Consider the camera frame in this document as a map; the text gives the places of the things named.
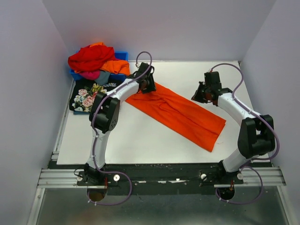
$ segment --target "gray floor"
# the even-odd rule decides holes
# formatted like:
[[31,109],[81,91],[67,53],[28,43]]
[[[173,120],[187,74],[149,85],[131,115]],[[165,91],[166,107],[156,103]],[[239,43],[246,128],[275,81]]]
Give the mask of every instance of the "gray floor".
[[[258,188],[244,187],[234,199],[245,201]],[[109,196],[116,201],[122,196]],[[260,200],[250,205],[220,202],[214,195],[131,196],[118,206],[87,203],[84,189],[48,189],[39,225],[285,225],[288,224],[276,187],[265,188]]]

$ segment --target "blue bin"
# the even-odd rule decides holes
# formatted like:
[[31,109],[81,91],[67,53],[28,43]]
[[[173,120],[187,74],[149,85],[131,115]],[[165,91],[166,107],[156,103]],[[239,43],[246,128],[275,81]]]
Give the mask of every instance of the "blue bin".
[[[119,60],[126,60],[126,61],[128,61],[128,52],[118,52],[118,51],[115,51],[114,52],[114,56],[117,59],[119,59]],[[75,73],[74,70],[72,70],[72,69],[70,69],[70,74],[71,74],[71,76],[73,77],[73,79],[75,81],[78,81],[78,80],[80,80],[80,79],[83,78],[79,74]],[[112,79],[115,79],[115,80],[120,80],[120,81],[124,81],[126,79],[126,75],[125,74],[111,74],[109,77],[112,78]]]

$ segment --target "floral fabric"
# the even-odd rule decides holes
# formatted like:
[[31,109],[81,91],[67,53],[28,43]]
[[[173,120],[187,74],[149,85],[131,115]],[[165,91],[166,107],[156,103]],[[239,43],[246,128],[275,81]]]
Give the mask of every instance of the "floral fabric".
[[89,113],[92,109],[96,94],[106,93],[119,86],[122,81],[109,79],[107,84],[100,86],[94,81],[81,79],[76,81],[72,97],[69,102],[71,111]]

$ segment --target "white wall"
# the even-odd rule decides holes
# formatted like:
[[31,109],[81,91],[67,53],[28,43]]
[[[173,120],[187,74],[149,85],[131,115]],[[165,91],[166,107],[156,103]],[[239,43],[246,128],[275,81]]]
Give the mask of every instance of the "white wall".
[[104,41],[135,59],[241,60],[275,0],[43,0],[68,50]]
[[1,1],[0,31],[0,223],[24,225],[66,104],[68,51],[40,0]]
[[277,0],[241,67],[254,109],[274,118],[282,168],[300,212],[300,1]]

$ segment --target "orange garment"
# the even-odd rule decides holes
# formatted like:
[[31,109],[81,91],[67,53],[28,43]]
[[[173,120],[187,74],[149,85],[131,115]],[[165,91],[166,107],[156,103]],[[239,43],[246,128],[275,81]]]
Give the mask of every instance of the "orange garment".
[[158,83],[156,89],[132,95],[126,102],[212,152],[226,120]]
[[[95,45],[104,45],[103,42],[97,42],[90,45],[90,48]],[[111,72],[112,74],[130,75],[129,63],[126,60],[110,60],[106,61],[100,70]]]

